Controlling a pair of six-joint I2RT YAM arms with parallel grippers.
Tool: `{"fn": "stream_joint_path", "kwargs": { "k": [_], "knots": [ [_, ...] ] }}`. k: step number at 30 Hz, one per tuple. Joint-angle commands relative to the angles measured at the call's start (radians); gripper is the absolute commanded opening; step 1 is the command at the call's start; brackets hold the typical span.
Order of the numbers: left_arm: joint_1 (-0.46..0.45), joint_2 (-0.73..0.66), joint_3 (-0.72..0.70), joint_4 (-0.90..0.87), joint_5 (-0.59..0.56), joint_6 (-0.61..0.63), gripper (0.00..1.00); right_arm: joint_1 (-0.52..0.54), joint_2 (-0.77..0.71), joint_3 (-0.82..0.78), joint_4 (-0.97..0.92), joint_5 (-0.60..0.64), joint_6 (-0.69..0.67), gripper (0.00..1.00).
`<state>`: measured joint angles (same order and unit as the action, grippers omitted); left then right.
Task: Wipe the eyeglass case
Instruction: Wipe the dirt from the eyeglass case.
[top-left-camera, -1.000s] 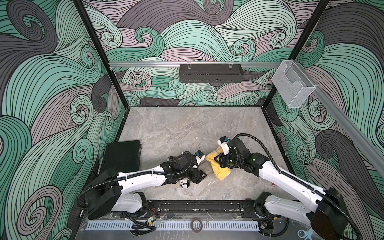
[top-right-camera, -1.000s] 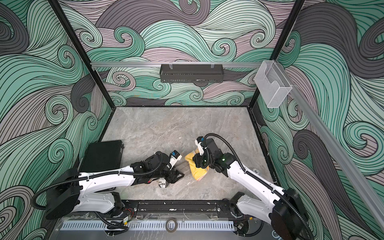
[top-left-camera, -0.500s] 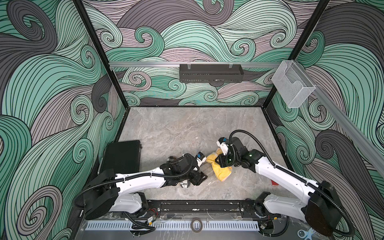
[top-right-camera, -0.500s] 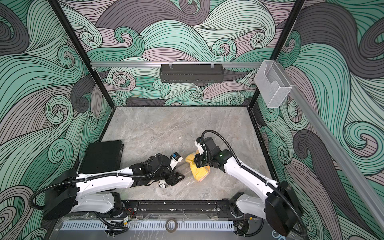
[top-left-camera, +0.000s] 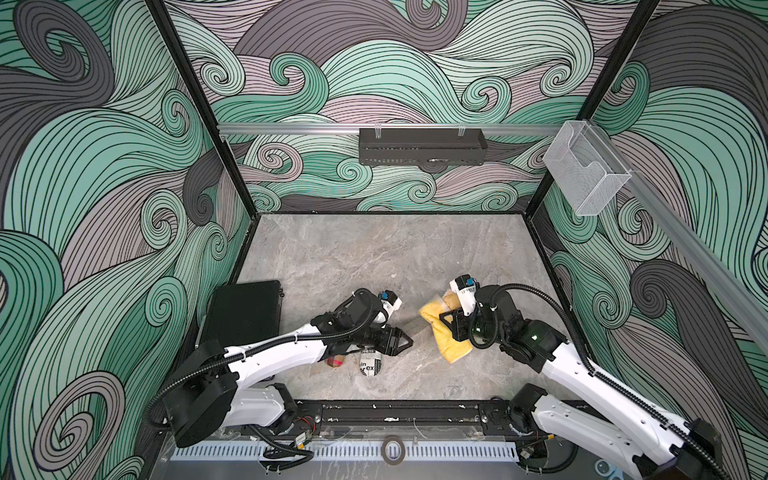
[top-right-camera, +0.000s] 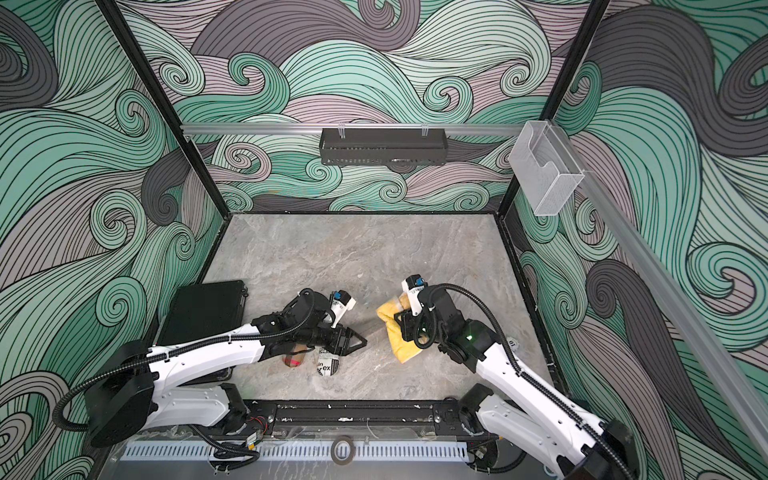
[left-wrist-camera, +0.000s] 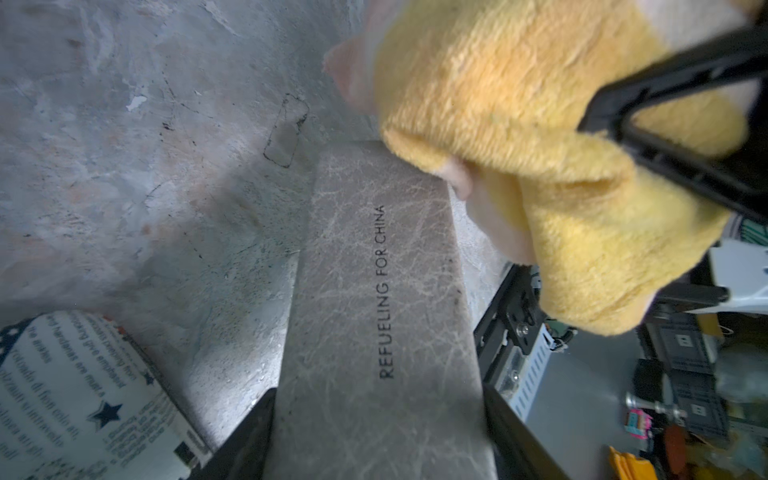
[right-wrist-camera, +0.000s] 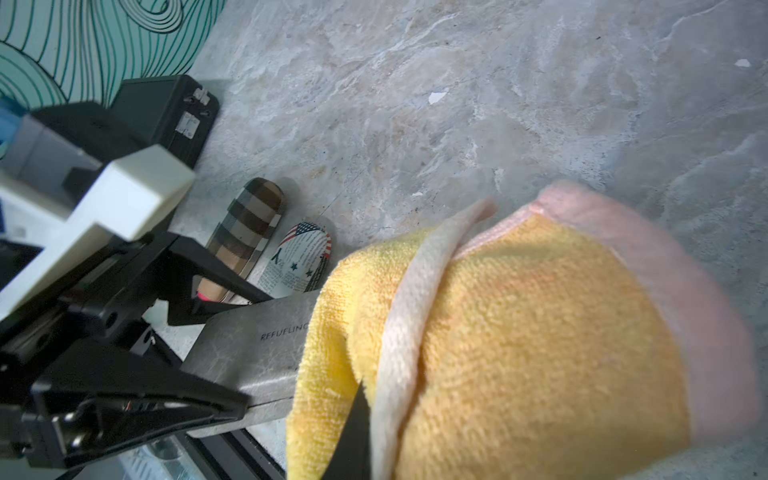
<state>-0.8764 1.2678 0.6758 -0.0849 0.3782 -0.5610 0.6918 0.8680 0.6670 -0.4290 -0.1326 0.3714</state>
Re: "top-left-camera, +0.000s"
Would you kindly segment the yellow pink microfiber cloth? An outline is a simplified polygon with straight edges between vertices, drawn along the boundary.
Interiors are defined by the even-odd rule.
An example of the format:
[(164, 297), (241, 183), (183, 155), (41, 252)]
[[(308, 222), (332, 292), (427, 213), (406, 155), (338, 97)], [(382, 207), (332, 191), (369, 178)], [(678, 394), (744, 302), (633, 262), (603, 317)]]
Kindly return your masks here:
[(458, 296), (446, 291), (442, 296), (435, 296), (419, 309), (419, 315), (432, 328), (434, 339), (441, 356), (453, 364), (467, 356), (473, 346), (468, 340), (456, 341), (452, 337), (449, 327), (440, 321), (439, 315), (458, 309), (460, 302)]

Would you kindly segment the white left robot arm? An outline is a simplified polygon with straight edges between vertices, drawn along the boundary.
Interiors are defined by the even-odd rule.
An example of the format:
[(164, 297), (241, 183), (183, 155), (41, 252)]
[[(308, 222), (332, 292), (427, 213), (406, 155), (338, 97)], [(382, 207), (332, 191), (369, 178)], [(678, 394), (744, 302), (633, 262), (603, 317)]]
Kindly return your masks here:
[(298, 418), (287, 388), (269, 378), (299, 366), (371, 349), (397, 356), (412, 339), (389, 325), (402, 306), (391, 290), (360, 288), (334, 310), (268, 340), (223, 347), (203, 343), (157, 394), (177, 446), (195, 445), (222, 427), (252, 425), (282, 433)]

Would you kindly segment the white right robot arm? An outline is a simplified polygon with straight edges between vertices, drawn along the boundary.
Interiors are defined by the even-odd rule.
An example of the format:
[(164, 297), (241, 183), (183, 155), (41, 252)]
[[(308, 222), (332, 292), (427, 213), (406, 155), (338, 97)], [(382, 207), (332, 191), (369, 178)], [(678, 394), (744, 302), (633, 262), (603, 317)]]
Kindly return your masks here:
[(440, 320), (456, 341), (497, 347), (516, 362), (577, 395), (592, 413), (546, 389), (524, 385), (507, 404), (519, 438), (552, 434), (619, 467), (634, 479), (726, 479), (719, 432), (652, 403), (590, 359), (559, 303), (520, 283), (480, 285), (469, 275), (451, 281), (457, 309)]

